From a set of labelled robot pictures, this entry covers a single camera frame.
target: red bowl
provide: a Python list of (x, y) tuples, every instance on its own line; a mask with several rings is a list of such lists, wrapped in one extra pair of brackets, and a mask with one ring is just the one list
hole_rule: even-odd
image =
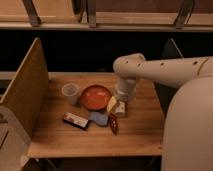
[(106, 87), (92, 85), (81, 93), (80, 103), (88, 110), (101, 110), (107, 106), (111, 96)]

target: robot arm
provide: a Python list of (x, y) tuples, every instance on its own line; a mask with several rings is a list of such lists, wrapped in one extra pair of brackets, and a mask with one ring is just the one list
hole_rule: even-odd
[(146, 61), (142, 54), (137, 53), (117, 58), (113, 69), (119, 76), (115, 85), (115, 96), (119, 100), (128, 101), (134, 95), (139, 78), (179, 88), (196, 77), (213, 75), (213, 58)]

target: wooden table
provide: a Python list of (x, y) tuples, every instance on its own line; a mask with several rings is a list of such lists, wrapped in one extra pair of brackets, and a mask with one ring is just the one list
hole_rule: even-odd
[(87, 86), (100, 84), (113, 92), (117, 77), (104, 75), (70, 75), (51, 79), (32, 138), (28, 156), (31, 158), (110, 157), (161, 155), (164, 115), (154, 85), (140, 80), (136, 96), (128, 104), (127, 116), (118, 118), (119, 132), (110, 127), (90, 123), (86, 131), (62, 121), (64, 112), (88, 118), (90, 111), (81, 105), (71, 106), (61, 87), (75, 82), (81, 92)]

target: plastic cup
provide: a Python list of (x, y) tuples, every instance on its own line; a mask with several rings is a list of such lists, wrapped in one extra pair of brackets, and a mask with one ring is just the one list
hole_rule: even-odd
[(75, 83), (65, 84), (62, 89), (62, 94), (67, 98), (68, 103), (76, 105), (78, 102), (79, 86)]

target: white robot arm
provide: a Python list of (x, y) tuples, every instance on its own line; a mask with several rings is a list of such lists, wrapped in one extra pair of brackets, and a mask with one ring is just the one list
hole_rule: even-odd
[(213, 57), (146, 61), (142, 54), (137, 53), (117, 58), (113, 69), (120, 78), (115, 86), (115, 96), (128, 101), (139, 78), (180, 88), (197, 77), (213, 76)]
[(142, 54), (113, 64), (115, 96), (129, 101), (139, 78), (179, 88), (170, 102), (163, 137), (162, 171), (213, 170), (213, 57), (146, 61)]

